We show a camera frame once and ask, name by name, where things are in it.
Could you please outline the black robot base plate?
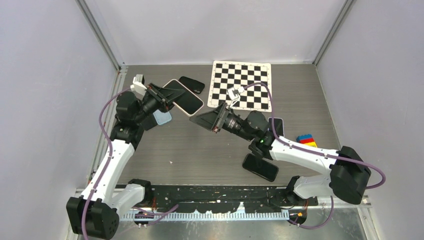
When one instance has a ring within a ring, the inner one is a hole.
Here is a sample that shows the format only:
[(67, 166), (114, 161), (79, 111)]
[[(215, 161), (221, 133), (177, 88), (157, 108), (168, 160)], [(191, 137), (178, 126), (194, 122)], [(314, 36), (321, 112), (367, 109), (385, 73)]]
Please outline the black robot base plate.
[(152, 185), (147, 200), (135, 206), (166, 212), (175, 205), (177, 213), (205, 214), (234, 213), (244, 207), (245, 212), (276, 213), (293, 207), (315, 207), (316, 197), (289, 201), (284, 187), (247, 185)]

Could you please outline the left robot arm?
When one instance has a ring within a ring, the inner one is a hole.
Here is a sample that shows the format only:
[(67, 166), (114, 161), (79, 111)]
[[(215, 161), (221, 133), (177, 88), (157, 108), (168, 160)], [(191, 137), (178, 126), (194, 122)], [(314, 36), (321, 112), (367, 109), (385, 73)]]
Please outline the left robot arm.
[(107, 150), (99, 168), (79, 197), (70, 197), (66, 211), (72, 231), (84, 239), (110, 240), (117, 232), (120, 218), (140, 205), (148, 207), (154, 200), (150, 181), (132, 179), (123, 191), (114, 195), (118, 180), (135, 153), (143, 133), (143, 121), (157, 110), (166, 113), (185, 93), (183, 89), (134, 83), (114, 95), (105, 105), (116, 102), (115, 125), (107, 133)]

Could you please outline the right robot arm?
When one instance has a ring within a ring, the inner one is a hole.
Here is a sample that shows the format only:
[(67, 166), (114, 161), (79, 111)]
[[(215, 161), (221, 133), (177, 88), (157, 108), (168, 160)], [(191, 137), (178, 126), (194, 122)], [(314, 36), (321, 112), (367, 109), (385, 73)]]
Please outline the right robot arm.
[(311, 177), (294, 176), (286, 187), (285, 198), (291, 205), (299, 205), (304, 199), (335, 196), (349, 204), (358, 205), (364, 196), (371, 176), (359, 154), (351, 147), (340, 150), (311, 147), (283, 136), (275, 136), (272, 126), (259, 111), (251, 111), (245, 119), (221, 103), (217, 108), (191, 116), (191, 122), (218, 133), (226, 130), (250, 142), (249, 149), (262, 161), (284, 161), (318, 172)]

